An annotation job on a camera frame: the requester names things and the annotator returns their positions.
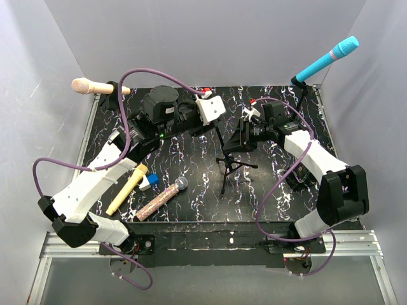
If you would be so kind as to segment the black tripod shock-mount stand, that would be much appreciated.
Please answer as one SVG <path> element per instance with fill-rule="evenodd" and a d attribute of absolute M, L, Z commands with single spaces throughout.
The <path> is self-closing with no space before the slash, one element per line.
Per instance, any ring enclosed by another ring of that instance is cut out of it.
<path fill-rule="evenodd" d="M 225 171 L 224 171 L 224 175 L 223 175 L 223 185 L 221 188 L 221 194 L 223 195 L 225 192 L 225 186 L 226 186 L 226 178 L 227 176 L 231 175 L 232 173 L 236 172 L 239 168 L 241 168 L 242 166 L 248 166 L 254 169 L 258 168 L 258 165 L 252 165 L 252 164 L 248 164 L 248 163 L 244 163 L 241 161 L 236 161 L 235 158 L 232 156 L 232 153 L 225 153 L 224 152 L 224 140 L 223 137 L 221 135 L 220 129 L 217 125 L 215 125 L 215 131 L 217 134 L 217 137 L 221 143 L 221 150 L 223 153 L 223 158 L 216 158 L 216 163 L 220 164 L 220 162 L 224 162 L 225 165 Z"/>

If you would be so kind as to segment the glitter rhinestone microphone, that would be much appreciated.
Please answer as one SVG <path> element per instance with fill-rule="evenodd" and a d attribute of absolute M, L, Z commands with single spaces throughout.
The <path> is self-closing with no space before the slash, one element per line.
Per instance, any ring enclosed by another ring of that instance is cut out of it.
<path fill-rule="evenodd" d="M 177 193 L 186 189 L 187 186 L 188 180 L 185 177 L 178 177 L 173 184 L 162 191 L 157 197 L 153 198 L 146 206 L 142 207 L 136 213 L 137 219 L 141 222 L 144 221 Z"/>

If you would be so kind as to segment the cream yellow microphone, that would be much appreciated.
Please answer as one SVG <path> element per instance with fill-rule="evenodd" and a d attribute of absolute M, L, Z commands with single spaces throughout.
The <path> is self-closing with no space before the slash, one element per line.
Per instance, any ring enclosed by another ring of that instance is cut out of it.
<path fill-rule="evenodd" d="M 119 193 L 116 195 L 114 200 L 108 206 L 106 213 L 108 216 L 112 216 L 115 211 L 120 207 L 125 198 L 132 192 L 134 187 L 139 183 L 140 180 L 147 174 L 147 166 L 140 163 L 133 171 L 133 174 L 130 176 L 126 184 L 122 187 Z"/>

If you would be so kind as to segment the cyan blue microphone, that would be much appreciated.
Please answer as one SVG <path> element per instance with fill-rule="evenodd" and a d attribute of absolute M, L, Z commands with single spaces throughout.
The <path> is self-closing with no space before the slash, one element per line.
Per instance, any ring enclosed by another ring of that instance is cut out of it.
<path fill-rule="evenodd" d="M 308 78 L 317 74 L 333 62 L 346 57 L 359 47 L 359 41 L 355 36 L 350 36 L 334 46 L 328 53 L 303 69 L 291 79 L 291 84 L 302 86 Z"/>

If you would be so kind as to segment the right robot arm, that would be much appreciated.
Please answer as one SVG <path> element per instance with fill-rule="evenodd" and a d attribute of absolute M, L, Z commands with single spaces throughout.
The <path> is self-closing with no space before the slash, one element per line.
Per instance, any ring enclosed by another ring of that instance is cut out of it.
<path fill-rule="evenodd" d="M 283 175 L 284 179 L 302 166 L 319 185 L 316 208 L 289 227 L 285 240 L 292 251 L 305 251 L 311 239 L 369 212 L 366 172 L 361 166 L 350 166 L 326 151 L 304 118 L 287 115 L 289 104 L 266 98 L 263 112 L 254 104 L 256 100 L 243 108 L 237 129 L 223 151 L 226 154 L 251 152 L 258 142 L 272 141 L 297 159 Z"/>

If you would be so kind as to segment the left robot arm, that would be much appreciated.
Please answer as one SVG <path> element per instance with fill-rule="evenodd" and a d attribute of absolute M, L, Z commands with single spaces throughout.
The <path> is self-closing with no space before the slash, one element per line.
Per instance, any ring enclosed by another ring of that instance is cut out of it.
<path fill-rule="evenodd" d="M 152 88 L 86 170 L 59 193 L 40 198 L 40 209 L 71 248 L 99 241 L 129 254 L 135 248 L 134 233 L 120 220 L 92 213 L 93 204 L 129 171 L 134 173 L 132 181 L 142 180 L 148 172 L 142 161 L 160 147 L 161 140 L 184 132 L 199 136 L 214 128 L 225 112 L 222 98 L 208 88 L 195 98 L 182 98 L 171 86 Z"/>

